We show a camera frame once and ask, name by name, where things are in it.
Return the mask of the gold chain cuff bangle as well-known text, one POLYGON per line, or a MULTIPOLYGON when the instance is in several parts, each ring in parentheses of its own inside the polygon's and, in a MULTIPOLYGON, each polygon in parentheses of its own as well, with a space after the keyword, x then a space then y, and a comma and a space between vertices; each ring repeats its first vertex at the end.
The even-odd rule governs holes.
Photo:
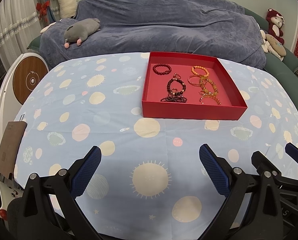
POLYGON ((203 102, 203 100, 205 100, 205 99, 211 99, 211 100, 213 100, 214 102, 216 102, 218 105, 221 105, 221 101, 217 98, 217 96, 215 96, 214 94, 212 94, 212 93, 205 93, 205 92, 200 92, 200 95, 201 95, 201 97, 200 97, 200 103, 201 104, 203 104, 204 102, 203 102))

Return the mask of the purple garnet bead strand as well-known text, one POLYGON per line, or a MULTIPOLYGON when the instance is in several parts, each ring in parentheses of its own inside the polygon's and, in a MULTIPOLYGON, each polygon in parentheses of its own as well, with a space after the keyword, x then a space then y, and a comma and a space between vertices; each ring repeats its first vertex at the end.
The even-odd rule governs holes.
POLYGON ((187 98, 184 97, 183 95, 169 94, 167 97, 162 98, 160 101, 161 102, 186 103, 187 102, 187 98))

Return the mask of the thin rose gold bangle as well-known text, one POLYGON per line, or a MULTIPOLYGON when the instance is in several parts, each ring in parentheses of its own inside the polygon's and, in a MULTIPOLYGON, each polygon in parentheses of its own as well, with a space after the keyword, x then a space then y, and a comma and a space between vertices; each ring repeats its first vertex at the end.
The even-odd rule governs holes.
POLYGON ((205 85, 205 79, 202 76, 191 75, 188 77, 188 83, 195 87, 202 87, 205 85))

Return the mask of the light blue planet bedsheet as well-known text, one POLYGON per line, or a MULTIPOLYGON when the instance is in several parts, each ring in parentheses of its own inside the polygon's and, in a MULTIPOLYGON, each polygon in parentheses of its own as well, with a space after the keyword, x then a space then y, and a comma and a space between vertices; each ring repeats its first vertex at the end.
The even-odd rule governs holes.
POLYGON ((27 127, 14 177, 54 175, 93 147, 102 160, 77 202, 101 234, 122 239, 197 239, 223 203, 200 159, 211 149, 233 166, 254 173, 262 152, 284 176, 298 179, 285 153, 298 148, 298 110, 273 75, 220 60, 246 111, 236 120, 146 118, 142 92, 147 53, 85 57, 50 70, 17 118, 27 127))

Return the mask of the brown leather pouch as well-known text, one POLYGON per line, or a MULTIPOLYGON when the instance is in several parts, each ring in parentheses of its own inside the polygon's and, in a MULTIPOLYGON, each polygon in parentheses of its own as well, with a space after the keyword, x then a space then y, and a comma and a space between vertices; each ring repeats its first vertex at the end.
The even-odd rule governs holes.
POLYGON ((8 122, 0 143, 0 174, 12 179, 16 157, 27 123, 24 121, 8 122))

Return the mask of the white red toy object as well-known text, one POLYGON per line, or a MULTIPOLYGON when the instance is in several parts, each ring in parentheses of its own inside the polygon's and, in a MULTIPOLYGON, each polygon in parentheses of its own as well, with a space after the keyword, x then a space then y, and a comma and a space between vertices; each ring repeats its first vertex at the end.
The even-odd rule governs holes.
POLYGON ((7 208, 10 202, 23 195, 23 191, 0 181, 0 218, 7 221, 7 208))

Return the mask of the red shallow cardboard box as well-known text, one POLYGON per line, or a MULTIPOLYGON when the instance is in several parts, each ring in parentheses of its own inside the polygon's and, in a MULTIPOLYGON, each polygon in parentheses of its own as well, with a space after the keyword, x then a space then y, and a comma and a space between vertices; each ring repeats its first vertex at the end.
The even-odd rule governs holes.
POLYGON ((142 94, 142 114, 146 118, 238 120, 247 105, 219 59, 204 55, 151 52, 142 94), (188 83, 191 75, 202 76, 205 85, 188 83), (200 103, 200 92, 212 93, 200 103), (186 103, 161 102, 169 94, 183 95, 186 103))

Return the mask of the beige spotted plush toy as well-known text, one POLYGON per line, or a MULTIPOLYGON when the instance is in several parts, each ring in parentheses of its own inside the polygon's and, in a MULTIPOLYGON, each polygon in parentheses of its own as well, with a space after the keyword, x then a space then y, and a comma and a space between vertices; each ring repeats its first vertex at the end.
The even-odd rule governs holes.
POLYGON ((280 61, 287 55, 284 46, 272 35, 266 34, 264 30, 260 29, 260 33, 263 39, 261 47, 265 53, 271 53, 277 57, 280 61))

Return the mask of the white round wooden side table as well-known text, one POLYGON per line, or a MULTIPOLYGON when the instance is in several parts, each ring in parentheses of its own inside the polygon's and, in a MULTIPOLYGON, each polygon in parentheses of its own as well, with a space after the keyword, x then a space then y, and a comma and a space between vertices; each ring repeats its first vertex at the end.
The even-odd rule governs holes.
POLYGON ((8 122, 48 72, 45 60, 36 53, 21 54, 7 71, 0 88, 0 143, 8 122))

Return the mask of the red monkey plush toy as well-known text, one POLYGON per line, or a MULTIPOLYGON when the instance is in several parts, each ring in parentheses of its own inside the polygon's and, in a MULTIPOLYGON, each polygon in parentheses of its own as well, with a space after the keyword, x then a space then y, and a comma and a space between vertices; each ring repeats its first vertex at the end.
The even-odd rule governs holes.
POLYGON ((282 45, 284 45, 285 41, 282 38, 284 33, 281 30, 282 26, 285 23, 284 17, 278 11, 269 8, 266 20, 269 24, 268 33, 276 38, 282 45))

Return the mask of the grey mole plush toy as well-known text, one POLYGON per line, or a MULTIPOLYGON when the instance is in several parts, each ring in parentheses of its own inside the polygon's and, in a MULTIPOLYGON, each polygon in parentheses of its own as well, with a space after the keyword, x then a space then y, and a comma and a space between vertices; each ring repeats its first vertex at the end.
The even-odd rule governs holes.
POLYGON ((87 18, 69 26, 64 32, 64 47, 68 49, 72 43, 80 46, 90 35, 100 30, 100 20, 87 18))

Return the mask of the dark blue plush blanket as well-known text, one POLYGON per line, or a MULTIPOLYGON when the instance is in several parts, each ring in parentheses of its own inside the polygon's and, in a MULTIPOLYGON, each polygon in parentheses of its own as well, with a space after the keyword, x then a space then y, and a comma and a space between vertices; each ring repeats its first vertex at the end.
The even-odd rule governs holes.
POLYGON ((75 18, 41 36, 39 52, 50 68, 80 57, 171 51, 263 69, 262 41, 256 20, 228 0, 81 0, 75 18), (100 30, 65 48, 65 30, 86 18, 97 18, 100 30))

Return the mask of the white sheer curtain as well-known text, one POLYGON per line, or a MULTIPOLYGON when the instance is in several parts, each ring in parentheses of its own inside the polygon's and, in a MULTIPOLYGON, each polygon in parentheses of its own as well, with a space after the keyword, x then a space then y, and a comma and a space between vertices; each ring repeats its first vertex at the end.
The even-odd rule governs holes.
POLYGON ((41 31, 37 0, 0 2, 0 60, 8 70, 41 31))

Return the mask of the red ribbon bow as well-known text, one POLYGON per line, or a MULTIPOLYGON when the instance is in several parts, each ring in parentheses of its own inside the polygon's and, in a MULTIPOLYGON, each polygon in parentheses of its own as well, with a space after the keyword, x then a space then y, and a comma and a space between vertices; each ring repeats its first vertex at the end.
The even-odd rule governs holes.
POLYGON ((44 3, 37 3, 36 10, 39 13, 39 20, 44 20, 45 23, 48 23, 48 8, 50 5, 50 1, 47 0, 44 3))

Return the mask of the green bed frame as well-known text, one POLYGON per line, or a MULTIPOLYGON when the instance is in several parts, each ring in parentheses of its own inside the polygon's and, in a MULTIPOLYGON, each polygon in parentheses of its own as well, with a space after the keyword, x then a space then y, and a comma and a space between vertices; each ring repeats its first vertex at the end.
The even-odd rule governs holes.
POLYGON ((287 55, 281 61, 271 53, 266 54, 264 70, 274 76, 282 85, 298 110, 298 58, 286 48, 287 55))

